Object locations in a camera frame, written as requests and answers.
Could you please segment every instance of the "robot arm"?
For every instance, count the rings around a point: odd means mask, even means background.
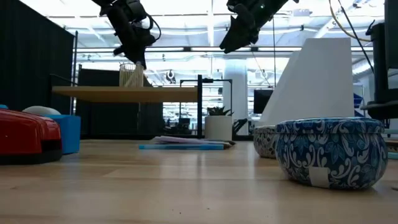
[[[140,62],[144,68],[145,49],[156,42],[150,34],[154,20],[146,13],[140,0],[92,0],[101,6],[100,15],[107,15],[119,37],[122,46],[114,50],[114,54],[124,53],[134,63]],[[288,0],[228,0],[227,6],[237,18],[231,16],[231,27],[222,41],[220,48],[230,53],[250,43],[255,44],[259,38],[261,27],[272,19],[274,14]],[[149,28],[143,28],[141,21],[149,18]]]
[[[231,27],[220,48],[230,53],[259,40],[259,32],[263,25],[270,21],[274,14],[288,0],[228,0],[227,6],[236,13],[236,19],[231,16]]]

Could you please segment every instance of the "metal frame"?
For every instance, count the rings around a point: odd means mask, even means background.
[[[198,79],[197,80],[180,80],[180,87],[182,87],[182,83],[184,82],[198,82],[198,114],[197,114],[197,120],[198,120],[198,127],[197,127],[197,136],[198,139],[203,138],[202,132],[203,132],[203,124],[202,124],[202,117],[201,117],[201,109],[203,106],[203,76],[202,75],[198,75]],[[231,85],[231,111],[232,111],[232,79],[221,79],[221,80],[213,80],[213,82],[229,82],[229,84]],[[181,120],[181,102],[180,102],[180,114],[178,116],[178,121]]]
[[[72,66],[72,75],[71,75],[71,80],[68,80],[67,78],[63,78],[59,75],[56,74],[50,74],[49,76],[49,82],[47,83],[47,89],[48,89],[48,96],[47,96],[47,106],[48,107],[52,107],[52,78],[58,78],[60,80],[63,80],[69,84],[71,84],[72,86],[77,86],[77,83],[75,83],[75,78],[76,78],[76,63],[77,63],[77,47],[78,47],[78,38],[79,38],[79,32],[76,31],[75,32],[75,45],[73,47],[73,66]],[[70,98],[70,107],[69,107],[69,114],[73,115],[73,100],[74,98]]]
[[[391,12],[392,8],[397,9],[398,4],[387,0],[384,7],[387,13]],[[388,69],[398,67],[398,58],[392,57],[397,54],[396,50],[388,46],[395,41],[394,37],[397,34],[394,32],[394,25],[396,23],[396,17],[386,14],[385,23],[376,24],[368,31],[374,51],[374,101],[362,107],[362,110],[368,110],[372,118],[384,121],[386,126],[389,126],[388,119],[398,118],[398,88],[389,89],[388,84]]]

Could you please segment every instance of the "black pole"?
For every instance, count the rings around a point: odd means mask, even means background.
[[[384,23],[373,26],[371,39],[374,54],[374,101],[376,103],[385,103],[387,99],[383,95],[388,90],[388,71]]]
[[[202,93],[203,93],[203,78],[202,75],[198,75],[198,127],[197,127],[197,134],[198,139],[201,139],[202,133],[202,117],[201,117],[201,107],[202,107]]]
[[[233,81],[232,81],[232,79],[229,79],[228,81],[229,81],[229,84],[231,85],[231,95],[230,95],[230,97],[231,97],[231,113],[232,113],[233,112],[232,111],[232,82]]]
[[[73,53],[73,73],[72,73],[72,86],[75,86],[76,80],[76,63],[77,63],[77,43],[78,43],[79,32],[76,30],[75,32],[75,52]],[[75,98],[70,98],[70,115],[73,115],[73,109],[75,108]]]
[[[184,82],[184,80],[180,80],[180,88],[181,88],[183,82]],[[181,102],[180,102],[180,114],[178,116],[178,122],[181,122]]]

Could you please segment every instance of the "cable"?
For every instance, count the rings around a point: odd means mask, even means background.
[[[346,11],[345,11],[343,5],[341,4],[340,0],[338,0],[338,2],[339,2],[339,4],[340,4],[340,6],[341,6],[341,10],[343,11],[343,14],[344,14],[344,15],[346,16],[346,18],[347,18],[347,21],[348,21],[348,23],[349,23],[349,26],[350,26],[351,29],[353,30],[353,33],[354,33],[354,35],[355,35],[355,39],[358,41],[359,46],[361,46],[362,52],[363,52],[363,54],[365,54],[366,60],[368,61],[369,66],[371,67],[371,70],[372,70],[372,72],[373,72],[373,74],[374,74],[374,68],[373,68],[373,65],[372,65],[372,63],[371,63],[369,57],[368,57],[368,54],[366,53],[365,49],[363,48],[363,45],[362,45],[360,39],[358,38],[358,35],[356,35],[355,29],[354,29],[354,27],[353,27],[353,24],[351,23],[351,21],[350,21],[348,15],[347,15],[347,13],[346,13]]]
[[[260,72],[262,73],[262,76],[264,77],[264,79],[266,80],[266,82],[268,83],[268,85],[271,86],[271,84],[269,83],[269,81],[268,81],[266,75],[264,74],[264,72],[263,72],[262,69],[261,69],[260,63],[257,61],[257,58],[256,58],[256,56],[254,55],[254,52],[251,52],[251,53],[253,54],[253,57],[254,57],[254,59],[256,60],[256,63],[257,63],[257,65],[258,65],[259,69],[260,69]]]
[[[155,25],[157,26],[158,30],[159,30],[159,36],[156,38],[156,40],[159,40],[160,37],[162,36],[162,29],[160,28],[160,26],[158,25],[158,23],[156,22],[156,20],[154,20],[154,18],[152,18],[151,15],[147,14],[148,18],[150,19],[150,21],[154,22]]]
[[[274,85],[276,88],[276,44],[275,44],[275,17],[272,18],[272,30],[274,33]]]
[[[338,2],[340,3],[340,6],[341,6],[341,9],[343,10],[343,13],[346,15],[345,10],[344,10],[343,6],[341,5],[340,0],[338,0]],[[347,34],[349,37],[354,38],[354,39],[357,39],[357,40],[362,40],[362,41],[365,41],[365,42],[372,42],[371,40],[368,40],[368,39],[358,38],[358,36],[357,36],[356,34],[355,34],[355,35],[350,34],[350,33],[341,25],[341,23],[340,23],[339,20],[337,19],[336,14],[335,14],[335,12],[334,12],[332,6],[331,6],[331,0],[329,0],[329,6],[330,6],[331,16],[333,16],[333,18],[334,18],[334,20],[336,21],[338,27],[340,27],[340,29],[341,29],[345,34]]]

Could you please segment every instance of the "white pot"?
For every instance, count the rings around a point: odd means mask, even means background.
[[[205,137],[214,140],[232,140],[232,116],[207,116]]]

